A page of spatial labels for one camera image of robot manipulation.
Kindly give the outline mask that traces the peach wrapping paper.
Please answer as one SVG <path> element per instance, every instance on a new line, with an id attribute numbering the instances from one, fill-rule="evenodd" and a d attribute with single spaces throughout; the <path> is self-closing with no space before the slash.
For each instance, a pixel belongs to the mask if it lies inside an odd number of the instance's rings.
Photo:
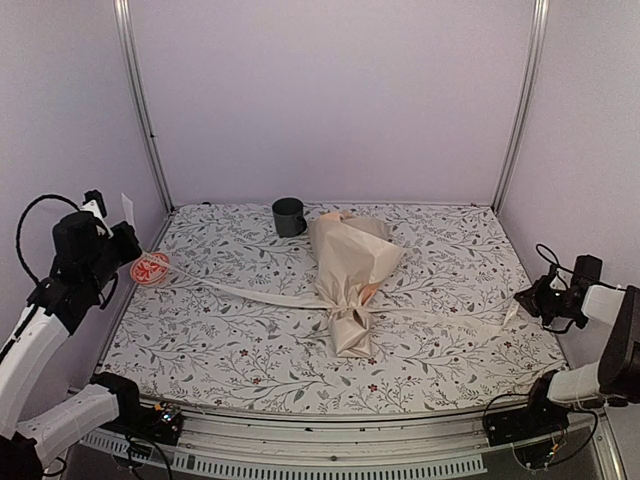
<path id="1" fill-rule="evenodd" d="M 366 307 L 404 254 L 390 233 L 381 220 L 347 212 L 326 213 L 311 224 L 316 290 L 332 305 L 328 331 L 339 358 L 371 356 L 373 317 Z"/>

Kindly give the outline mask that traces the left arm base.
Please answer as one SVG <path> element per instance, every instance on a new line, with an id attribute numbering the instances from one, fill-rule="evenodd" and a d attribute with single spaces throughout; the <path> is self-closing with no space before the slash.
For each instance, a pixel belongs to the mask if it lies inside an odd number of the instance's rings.
<path id="1" fill-rule="evenodd" d="M 138 400 L 119 400 L 119 415 L 102 425 L 103 429 L 169 446 L 178 444 L 184 416 L 176 405 L 166 401 L 153 406 L 142 405 Z"/>

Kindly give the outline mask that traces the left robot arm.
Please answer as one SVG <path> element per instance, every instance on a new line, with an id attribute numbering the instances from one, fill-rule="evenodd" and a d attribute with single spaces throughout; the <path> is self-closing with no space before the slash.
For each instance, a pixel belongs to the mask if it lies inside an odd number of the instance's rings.
<path id="1" fill-rule="evenodd" d="M 22 422 L 27 397 L 54 353 L 78 329 L 87 312 L 110 298 L 120 267 L 142 250 L 127 222 L 103 232 L 99 222 L 62 221 L 53 229 L 55 256 L 38 282 L 16 328 L 1 349 L 1 476 L 40 479 L 64 450 L 114 421 L 128 434 L 148 426 L 135 382 L 115 374 L 93 377 L 74 397 Z"/>

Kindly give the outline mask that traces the cream ribbon bow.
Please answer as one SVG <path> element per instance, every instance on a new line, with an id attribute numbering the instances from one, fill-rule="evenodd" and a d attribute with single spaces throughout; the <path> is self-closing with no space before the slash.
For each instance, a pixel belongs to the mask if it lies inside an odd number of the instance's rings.
<path id="1" fill-rule="evenodd" d="M 135 225 L 135 214 L 134 214 L 134 203 L 133 201 L 127 197 L 124 193 L 121 193 L 121 201 L 122 201 L 122 208 L 125 214 L 125 218 L 128 222 L 130 222 L 132 224 L 132 226 L 136 226 Z M 323 309 L 323 310 L 329 310 L 329 311 L 342 311 L 342 310 L 346 310 L 349 308 L 352 308 L 351 306 L 339 306 L 338 304 L 336 304 L 333 300 L 331 301 L 324 301 L 321 300 L 317 297 L 314 297 L 313 299 L 310 297 L 300 297 L 300 296 L 285 296 L 285 295 L 276 295 L 276 294 L 268 294 L 268 293 L 264 293 L 264 292 L 257 292 L 254 290 L 247 290 L 247 289 L 241 289 L 241 288 L 236 288 L 236 287 L 231 287 L 229 285 L 226 284 L 220 284 L 220 283 L 216 283 L 213 281 L 210 281 L 208 279 L 205 278 L 198 278 L 197 276 L 194 276 L 184 270 L 181 270 L 180 268 L 178 268 L 176 265 L 170 264 L 164 260 L 161 260 L 159 258 L 154 257 L 151 253 L 146 252 L 143 250 L 141 259 L 144 260 L 149 260 L 149 262 L 152 263 L 156 263 L 162 267 L 167 268 L 169 271 L 175 272 L 177 274 L 180 274 L 186 278 L 189 278 L 190 280 L 193 280 L 199 284 L 203 284 L 203 285 L 207 285 L 209 287 L 215 288 L 217 290 L 220 290 L 226 294 L 230 294 L 230 295 L 235 295 L 238 296 L 240 298 L 245 298 L 254 302 L 261 302 L 261 303 L 265 303 L 265 304 L 270 304 L 270 305 L 275 305 L 275 306 L 280 306 L 280 307 L 286 307 L 286 308 L 298 308 L 298 309 L 306 309 L 306 310 L 318 310 L 318 309 Z M 397 307 L 397 306 L 391 306 L 391 307 L 370 307 L 370 306 L 360 306 L 360 307 L 353 307 L 355 308 L 359 308 L 361 310 L 364 310 L 370 314 L 378 314 L 378 313 L 388 313 L 388 312 L 402 312 L 403 314 L 411 314 L 415 317 L 418 318 L 424 318 L 424 319 L 428 319 L 428 320 L 436 320 L 436 321 L 442 321 L 442 322 L 447 322 L 447 323 L 456 323 L 456 322 L 460 322 L 461 324 L 464 325 L 470 325 L 469 328 L 473 328 L 474 324 L 473 323 L 469 323 L 469 320 L 473 320 L 471 317 L 466 316 L 466 315 L 455 315 L 453 317 L 449 316 L 439 316 L 439 315 L 435 315 L 435 314 L 431 314 L 429 312 L 426 312 L 423 309 L 418 309 L 418 308 L 413 308 L 413 307 Z M 513 320 L 518 313 L 519 310 L 519 306 L 516 302 L 515 299 L 511 299 L 509 302 L 509 307 L 508 310 L 506 311 L 503 320 L 501 320 L 501 322 L 499 324 L 491 324 L 491 323 L 486 323 L 485 325 L 492 327 L 492 328 L 498 328 L 498 331 L 500 331 L 501 329 L 503 329 L 504 327 L 506 327 L 506 325 L 508 324 L 509 321 Z"/>

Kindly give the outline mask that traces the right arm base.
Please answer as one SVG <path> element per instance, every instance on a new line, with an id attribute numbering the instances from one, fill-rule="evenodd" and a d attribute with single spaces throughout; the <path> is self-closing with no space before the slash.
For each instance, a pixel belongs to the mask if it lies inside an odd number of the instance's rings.
<path id="1" fill-rule="evenodd" d="M 485 407 L 482 426 L 491 447 L 515 445 L 512 452 L 526 469 L 550 467 L 569 427 L 569 409 L 548 400 L 527 401 L 519 408 L 497 411 L 492 406 L 499 400 L 524 397 L 524 394 L 501 394 Z"/>

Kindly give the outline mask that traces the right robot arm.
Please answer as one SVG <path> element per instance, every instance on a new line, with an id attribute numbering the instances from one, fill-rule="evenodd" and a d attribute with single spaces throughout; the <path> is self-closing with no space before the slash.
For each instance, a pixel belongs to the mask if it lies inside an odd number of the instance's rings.
<path id="1" fill-rule="evenodd" d="M 517 415 L 517 427 L 537 436 L 552 424 L 556 409 L 594 401 L 639 402 L 639 289 L 593 284 L 585 288 L 553 290 L 543 279 L 516 295 L 541 318 L 547 315 L 597 320 L 612 326 L 598 361 L 567 371 L 551 371 L 534 383 L 528 403 Z"/>

